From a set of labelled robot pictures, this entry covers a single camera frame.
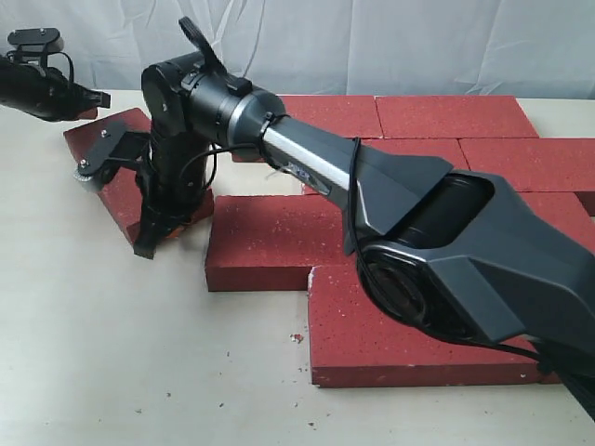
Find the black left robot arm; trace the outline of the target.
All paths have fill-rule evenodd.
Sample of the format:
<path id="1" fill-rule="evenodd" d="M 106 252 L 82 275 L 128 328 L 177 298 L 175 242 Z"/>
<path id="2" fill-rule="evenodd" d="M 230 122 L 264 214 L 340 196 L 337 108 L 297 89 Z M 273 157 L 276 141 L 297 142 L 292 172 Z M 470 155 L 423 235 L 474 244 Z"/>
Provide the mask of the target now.
<path id="1" fill-rule="evenodd" d="M 1 105 L 46 122 L 95 119 L 111 95 L 71 82 L 54 67 L 1 57 Z"/>

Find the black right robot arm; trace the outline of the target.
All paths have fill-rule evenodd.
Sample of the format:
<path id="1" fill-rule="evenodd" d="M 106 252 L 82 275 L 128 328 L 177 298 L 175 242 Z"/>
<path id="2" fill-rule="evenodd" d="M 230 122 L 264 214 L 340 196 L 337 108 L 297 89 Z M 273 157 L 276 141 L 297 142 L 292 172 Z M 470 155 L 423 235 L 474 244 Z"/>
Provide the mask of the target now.
<path id="1" fill-rule="evenodd" d="M 523 335 L 593 412 L 594 256 L 503 177 L 307 125 L 205 51 L 149 66 L 141 91 L 152 125 L 137 176 L 138 256 L 190 220 L 207 159 L 260 158 L 341 211 L 344 251 L 383 313 L 456 345 L 504 350 Z"/>

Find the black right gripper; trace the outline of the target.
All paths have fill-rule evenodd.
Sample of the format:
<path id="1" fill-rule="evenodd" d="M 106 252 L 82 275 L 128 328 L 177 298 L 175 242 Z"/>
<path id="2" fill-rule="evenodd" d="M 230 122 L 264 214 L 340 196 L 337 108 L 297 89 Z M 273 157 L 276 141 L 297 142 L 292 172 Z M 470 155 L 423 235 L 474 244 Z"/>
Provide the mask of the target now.
<path id="1" fill-rule="evenodd" d="M 141 192 L 135 256 L 152 260 L 158 245 L 202 205 L 209 181 L 203 138 L 152 140 L 142 153 L 137 183 Z"/>

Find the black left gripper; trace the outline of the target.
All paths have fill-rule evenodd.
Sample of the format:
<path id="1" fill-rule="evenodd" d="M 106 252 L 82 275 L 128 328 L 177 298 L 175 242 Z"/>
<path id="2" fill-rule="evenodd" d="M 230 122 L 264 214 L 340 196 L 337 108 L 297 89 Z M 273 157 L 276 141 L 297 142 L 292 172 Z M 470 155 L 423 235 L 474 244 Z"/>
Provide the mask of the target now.
<path id="1" fill-rule="evenodd" d="M 35 74 L 29 95 L 29 114 L 48 122 L 93 119 L 98 108 L 111 107 L 110 94 L 72 84 L 56 72 Z"/>

